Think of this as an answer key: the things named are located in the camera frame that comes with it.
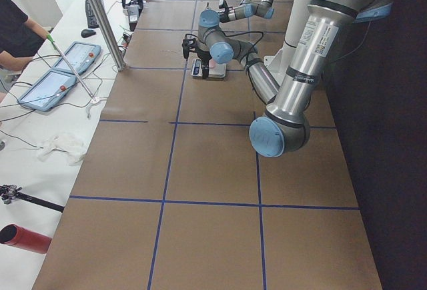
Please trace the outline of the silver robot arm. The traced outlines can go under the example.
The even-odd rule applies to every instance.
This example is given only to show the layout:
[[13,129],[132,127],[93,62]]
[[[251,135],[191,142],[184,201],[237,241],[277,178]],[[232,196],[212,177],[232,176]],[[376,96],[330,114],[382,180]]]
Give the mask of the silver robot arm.
[[253,16],[271,19],[274,14],[273,2],[274,0],[261,0],[260,2],[241,0],[237,7],[231,7],[226,0],[220,0],[218,5],[220,22],[227,23]]
[[253,148],[265,157],[278,157],[307,143],[310,126],[304,111],[340,30],[384,18],[393,4],[393,0],[294,0],[283,47],[266,63],[252,43],[228,37],[220,24],[252,16],[269,19],[273,1],[243,0],[237,7],[221,4],[218,11],[204,9],[195,42],[204,68],[210,61],[238,61],[266,104],[249,130]]

